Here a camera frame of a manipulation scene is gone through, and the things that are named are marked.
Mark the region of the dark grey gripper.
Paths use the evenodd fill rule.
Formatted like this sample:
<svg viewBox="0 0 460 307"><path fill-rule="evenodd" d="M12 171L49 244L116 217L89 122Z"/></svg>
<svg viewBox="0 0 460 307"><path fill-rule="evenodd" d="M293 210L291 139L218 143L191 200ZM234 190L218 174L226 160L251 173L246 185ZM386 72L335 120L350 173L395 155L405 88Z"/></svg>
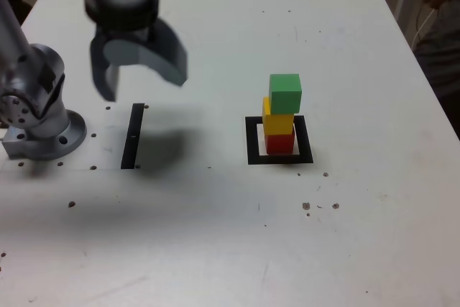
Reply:
<svg viewBox="0 0 460 307"><path fill-rule="evenodd" d="M118 66L143 65L176 86L188 79L187 52L172 27L160 18L137 29L98 22L90 56L94 86L110 102L116 101Z"/></svg>

